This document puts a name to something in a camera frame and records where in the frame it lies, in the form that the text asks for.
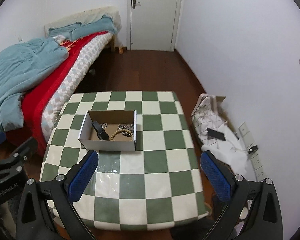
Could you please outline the teal blanket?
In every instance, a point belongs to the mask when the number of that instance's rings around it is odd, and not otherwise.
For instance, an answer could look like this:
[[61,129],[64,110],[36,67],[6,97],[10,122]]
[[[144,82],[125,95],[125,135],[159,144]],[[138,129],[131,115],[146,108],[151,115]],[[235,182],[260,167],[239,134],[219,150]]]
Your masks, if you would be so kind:
[[23,127],[21,100],[69,56],[54,38],[34,38],[0,53],[0,132]]

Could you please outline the green white checkered tablecloth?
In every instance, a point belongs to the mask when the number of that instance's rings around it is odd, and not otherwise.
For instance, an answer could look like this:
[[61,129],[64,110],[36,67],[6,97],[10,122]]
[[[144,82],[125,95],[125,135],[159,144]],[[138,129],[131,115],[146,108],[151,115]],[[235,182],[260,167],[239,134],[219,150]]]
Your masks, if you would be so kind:
[[136,111],[134,152],[98,153],[98,167],[74,206],[88,226],[104,230],[159,230],[206,217],[199,164],[174,92],[74,94],[47,143],[40,179],[65,174],[86,154],[79,142],[89,110]]

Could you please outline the black smartphone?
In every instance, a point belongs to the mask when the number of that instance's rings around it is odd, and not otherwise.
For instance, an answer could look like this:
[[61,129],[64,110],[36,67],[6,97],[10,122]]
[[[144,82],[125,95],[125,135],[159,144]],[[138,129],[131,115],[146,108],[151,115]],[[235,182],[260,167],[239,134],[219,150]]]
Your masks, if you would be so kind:
[[226,141],[225,135],[222,132],[207,128],[207,136],[221,141]]

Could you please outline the black charger plug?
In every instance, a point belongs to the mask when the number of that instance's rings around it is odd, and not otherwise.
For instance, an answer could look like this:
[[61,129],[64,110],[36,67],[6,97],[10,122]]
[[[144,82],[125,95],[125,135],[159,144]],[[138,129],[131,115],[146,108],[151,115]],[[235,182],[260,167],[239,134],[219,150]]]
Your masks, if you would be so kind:
[[247,150],[248,154],[253,154],[253,153],[255,153],[256,151],[258,151],[258,146],[257,146],[257,145],[251,146],[251,147]]

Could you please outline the open cardboard box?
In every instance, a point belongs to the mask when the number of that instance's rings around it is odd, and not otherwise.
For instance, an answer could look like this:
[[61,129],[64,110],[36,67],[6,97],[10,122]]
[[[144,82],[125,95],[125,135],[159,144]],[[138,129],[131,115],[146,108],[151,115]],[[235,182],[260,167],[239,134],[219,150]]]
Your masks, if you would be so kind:
[[[134,152],[136,150],[136,118],[137,111],[87,111],[84,116],[78,140],[87,150]],[[105,132],[113,140],[99,140],[97,133],[92,127],[92,122],[97,121],[100,125],[107,124]],[[119,132],[119,125],[132,125],[133,134],[124,136]]]

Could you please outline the checkered mattress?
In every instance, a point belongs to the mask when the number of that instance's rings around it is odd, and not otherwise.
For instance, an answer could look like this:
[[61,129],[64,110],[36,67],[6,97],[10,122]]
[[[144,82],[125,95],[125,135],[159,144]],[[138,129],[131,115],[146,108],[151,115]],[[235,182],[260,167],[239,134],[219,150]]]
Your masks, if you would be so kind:
[[79,40],[72,44],[69,51],[74,52],[75,61],[70,64],[70,69],[66,71],[65,77],[62,78],[61,84],[53,93],[42,113],[40,125],[44,143],[48,142],[64,104],[70,99],[101,51],[113,38],[114,34],[107,32],[96,34],[83,46],[78,44]]

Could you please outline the white patterned cloth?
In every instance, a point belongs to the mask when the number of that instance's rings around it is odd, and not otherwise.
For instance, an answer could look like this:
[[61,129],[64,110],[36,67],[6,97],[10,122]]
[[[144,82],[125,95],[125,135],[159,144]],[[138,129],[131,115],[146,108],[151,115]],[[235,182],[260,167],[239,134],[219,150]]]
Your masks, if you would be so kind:
[[202,145],[201,150],[211,151],[234,174],[253,179],[247,150],[219,113],[218,107],[223,100],[223,97],[202,93],[191,113],[192,126]]

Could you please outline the red bed sheet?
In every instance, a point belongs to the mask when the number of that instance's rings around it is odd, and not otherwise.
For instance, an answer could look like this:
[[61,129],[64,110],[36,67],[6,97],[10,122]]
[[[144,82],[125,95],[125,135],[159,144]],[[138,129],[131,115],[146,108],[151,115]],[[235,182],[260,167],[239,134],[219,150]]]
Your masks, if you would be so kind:
[[[79,38],[77,39],[79,40],[78,44],[83,46],[87,44],[87,42],[89,42],[96,34],[105,34],[107,32],[108,31],[98,32],[83,38]],[[42,113],[53,93],[61,84],[62,78],[64,78],[66,75],[66,71],[70,69],[70,64],[74,63],[75,61],[74,52],[70,52],[69,50],[72,48],[72,44],[77,40],[65,40],[61,42],[61,46],[66,48],[69,53],[68,58],[40,84],[31,90],[28,90],[24,94],[21,101],[21,110],[24,116],[23,127],[8,131],[6,133],[7,140],[13,145],[18,146],[29,137],[34,137],[34,139],[36,139],[38,142],[37,154],[41,157],[44,155],[47,143],[43,142],[44,138],[41,132],[40,122]],[[114,41],[112,40],[108,45],[112,46],[113,44]]]

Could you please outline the white wall socket strip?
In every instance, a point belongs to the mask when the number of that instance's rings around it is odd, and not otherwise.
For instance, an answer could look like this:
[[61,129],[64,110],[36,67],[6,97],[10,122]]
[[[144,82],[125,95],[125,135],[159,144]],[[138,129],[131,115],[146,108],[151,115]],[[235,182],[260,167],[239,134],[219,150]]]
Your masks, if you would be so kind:
[[253,168],[255,179],[256,181],[261,182],[266,178],[266,174],[264,172],[263,165],[260,159],[258,146],[245,122],[243,122],[239,126],[238,130],[247,151],[248,159],[250,160],[251,166]]

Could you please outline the white door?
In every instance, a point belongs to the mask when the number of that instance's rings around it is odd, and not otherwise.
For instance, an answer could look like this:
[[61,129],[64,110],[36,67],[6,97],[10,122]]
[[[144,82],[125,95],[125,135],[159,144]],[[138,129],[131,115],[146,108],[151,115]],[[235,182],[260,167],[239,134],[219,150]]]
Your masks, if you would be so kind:
[[174,51],[181,0],[127,2],[127,49]]

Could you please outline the black smart band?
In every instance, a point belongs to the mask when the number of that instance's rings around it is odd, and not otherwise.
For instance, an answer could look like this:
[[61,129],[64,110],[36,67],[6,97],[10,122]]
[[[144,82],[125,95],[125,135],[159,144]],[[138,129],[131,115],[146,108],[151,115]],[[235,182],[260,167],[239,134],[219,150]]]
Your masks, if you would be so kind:
[[104,128],[97,121],[92,122],[92,127],[96,131],[99,140],[108,141],[110,139],[109,135],[105,132]]

